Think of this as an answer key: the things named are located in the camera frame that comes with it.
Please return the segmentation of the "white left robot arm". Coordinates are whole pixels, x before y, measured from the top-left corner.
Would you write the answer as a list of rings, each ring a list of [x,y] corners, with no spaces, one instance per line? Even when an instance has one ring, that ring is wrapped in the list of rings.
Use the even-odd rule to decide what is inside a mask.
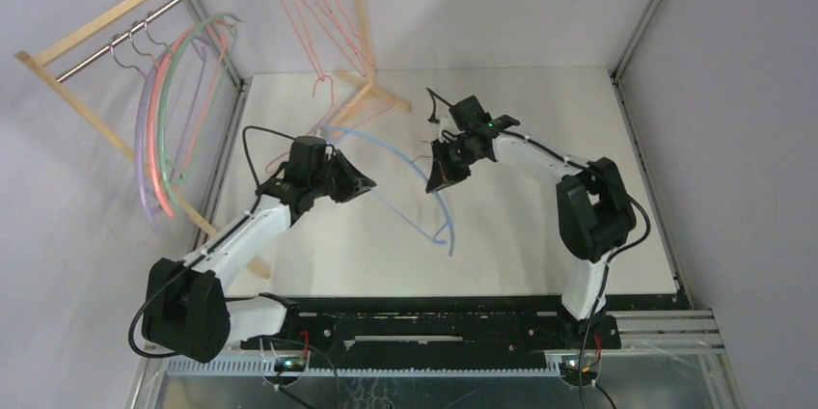
[[[179,260],[158,260],[146,300],[128,329],[132,350],[145,358],[183,356],[206,364],[224,349],[257,337],[288,348],[301,336],[291,301],[271,293],[229,297],[249,262],[329,198],[350,202],[374,189],[335,146],[316,136],[292,140],[287,161],[258,184],[251,206],[202,247]]]

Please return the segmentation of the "right aluminium frame post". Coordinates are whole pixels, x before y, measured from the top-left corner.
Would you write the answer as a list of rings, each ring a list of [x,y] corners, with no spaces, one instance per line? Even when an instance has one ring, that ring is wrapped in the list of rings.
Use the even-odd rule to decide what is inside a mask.
[[[641,42],[650,29],[653,20],[662,8],[665,0],[647,0],[637,24],[625,42],[624,48],[618,56],[613,68],[609,70],[609,75],[614,85],[618,85],[628,68],[631,66]]]

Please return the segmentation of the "purple plastic hanger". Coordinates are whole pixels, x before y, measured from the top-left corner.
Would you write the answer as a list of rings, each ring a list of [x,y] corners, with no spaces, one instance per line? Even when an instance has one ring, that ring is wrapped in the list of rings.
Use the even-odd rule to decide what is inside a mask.
[[[150,178],[150,170],[144,162],[144,159],[147,158],[149,154],[142,150],[145,140],[145,119],[148,117],[148,104],[151,100],[150,90],[154,86],[154,77],[158,63],[160,62],[163,54],[169,48],[170,45],[165,45],[164,50],[158,56],[153,56],[151,54],[147,55],[151,61],[150,70],[148,72],[141,70],[135,65],[132,66],[132,68],[135,69],[144,80],[135,122],[135,177],[137,179],[138,195],[143,212],[148,219],[151,228],[156,232],[159,230],[157,214],[163,212],[166,214],[166,216],[172,218],[175,216],[174,208],[179,206],[181,203],[181,196],[178,193],[178,190],[177,196],[172,200],[166,198],[163,193],[154,192],[154,181]],[[178,103],[176,104],[177,107],[181,94],[177,94],[176,98],[178,99]]]

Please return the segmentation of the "green plastic hanger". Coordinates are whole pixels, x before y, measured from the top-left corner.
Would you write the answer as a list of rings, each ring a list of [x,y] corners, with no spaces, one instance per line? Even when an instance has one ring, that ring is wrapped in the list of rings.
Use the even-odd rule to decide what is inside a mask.
[[[172,200],[177,196],[178,188],[187,180],[189,168],[198,153],[199,136],[225,81],[224,64],[232,59],[240,34],[238,26],[242,22],[243,19],[233,13],[208,17],[181,33],[160,59],[154,86],[150,90],[151,100],[142,146],[142,150],[149,154],[144,162],[154,181],[155,193],[163,193]],[[189,55],[198,61],[198,78],[190,91],[192,98],[178,135],[177,147],[173,153],[169,153],[168,123],[178,103],[178,99],[173,97],[173,90],[177,88],[177,72]]]

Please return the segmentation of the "pink curved plastic hanger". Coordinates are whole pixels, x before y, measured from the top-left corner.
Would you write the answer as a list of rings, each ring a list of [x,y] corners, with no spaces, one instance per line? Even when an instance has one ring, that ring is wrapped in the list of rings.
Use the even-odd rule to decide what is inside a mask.
[[[152,61],[145,76],[134,134],[135,175],[143,210],[157,227],[157,215],[176,216],[179,187],[197,156],[199,137],[216,95],[226,78],[224,64],[232,57],[238,36],[232,14],[217,14],[185,30]],[[194,62],[197,79],[181,132],[174,147],[167,145],[169,122],[183,93],[175,78],[186,59]]]

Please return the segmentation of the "blue plastic hanger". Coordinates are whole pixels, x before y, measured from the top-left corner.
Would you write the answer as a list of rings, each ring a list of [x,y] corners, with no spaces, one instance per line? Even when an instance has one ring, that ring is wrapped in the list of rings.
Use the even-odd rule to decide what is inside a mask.
[[[348,126],[323,124],[319,125],[317,127],[317,130],[325,138],[328,138],[330,133],[339,133],[340,137],[338,139],[330,140],[330,143],[332,145],[340,143],[343,139],[345,139],[348,136],[352,136],[357,139],[361,139],[371,144],[374,144],[380,149],[386,150],[393,156],[397,157],[409,169],[411,169],[421,179],[423,183],[428,183],[429,176],[416,164],[415,160],[410,159],[397,147],[395,147],[389,142],[386,142],[385,140],[382,140],[374,135],[363,132],[360,129]],[[450,258],[454,256],[456,246],[456,230],[454,226],[454,221],[451,216],[448,205],[445,203],[444,199],[440,196],[438,192],[433,192],[432,197],[435,199],[438,209],[443,216],[444,222],[441,224],[441,226],[435,233],[425,231],[419,224],[417,224],[415,221],[409,218],[403,211],[401,211],[395,204],[393,204],[392,201],[384,197],[381,192],[376,191],[375,196],[383,205],[389,208],[404,223],[408,224],[416,232],[421,234],[426,240],[428,240],[430,243],[434,245],[446,246],[448,248],[448,256]]]

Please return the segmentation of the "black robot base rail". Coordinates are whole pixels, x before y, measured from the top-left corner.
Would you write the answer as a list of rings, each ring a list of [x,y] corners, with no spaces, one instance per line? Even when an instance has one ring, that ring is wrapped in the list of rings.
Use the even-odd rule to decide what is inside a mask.
[[[308,350],[320,368],[491,371],[544,368],[544,353],[618,350],[626,316],[685,311],[677,294],[614,294],[591,326],[555,294],[452,297],[295,297],[281,332],[254,334],[241,351]]]

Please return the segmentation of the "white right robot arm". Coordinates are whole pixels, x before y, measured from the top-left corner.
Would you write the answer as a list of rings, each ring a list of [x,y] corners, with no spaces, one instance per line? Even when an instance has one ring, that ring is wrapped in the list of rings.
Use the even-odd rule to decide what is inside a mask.
[[[429,95],[434,106],[444,105],[448,112],[431,112],[427,119],[437,127],[427,192],[464,181],[482,159],[554,184],[559,236],[577,261],[561,295],[567,314],[558,320],[558,334],[568,346],[584,346],[596,332],[593,317],[605,305],[610,261],[637,225],[617,165],[607,157],[582,161],[559,153],[516,131],[519,121],[509,115],[492,117],[473,95],[456,103]]]

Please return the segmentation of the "pink notched hanger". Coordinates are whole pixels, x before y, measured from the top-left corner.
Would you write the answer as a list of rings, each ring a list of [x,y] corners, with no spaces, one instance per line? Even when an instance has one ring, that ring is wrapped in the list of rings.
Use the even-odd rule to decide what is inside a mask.
[[[411,103],[382,87],[376,77],[366,0],[277,0],[314,73],[312,95],[328,96],[310,128],[355,127]]]

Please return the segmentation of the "metal rack hanging rod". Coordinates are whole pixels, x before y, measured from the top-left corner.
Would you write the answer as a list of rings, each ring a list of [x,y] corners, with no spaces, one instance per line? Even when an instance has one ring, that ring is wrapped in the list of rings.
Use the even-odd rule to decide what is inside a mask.
[[[140,8],[144,8],[148,2],[149,0],[125,0],[114,6],[113,9],[104,12],[102,16],[94,18],[92,22],[74,31],[63,40],[45,49],[36,57],[37,61],[39,61],[43,67],[49,66],[56,62],[58,58],[68,54],[79,44],[86,42],[90,37],[99,34],[101,31],[111,27],[111,25],[123,20],[123,18],[129,15],[134,16],[135,12]],[[108,42],[95,48],[84,58],[63,70],[56,76],[56,80],[59,83],[69,81],[71,78],[94,65],[98,60],[111,55],[118,46],[132,41],[138,33],[149,29],[153,22],[178,7],[184,6],[179,4],[177,0],[167,0],[159,6],[146,9],[144,16],[132,22],[121,32],[113,34]]]

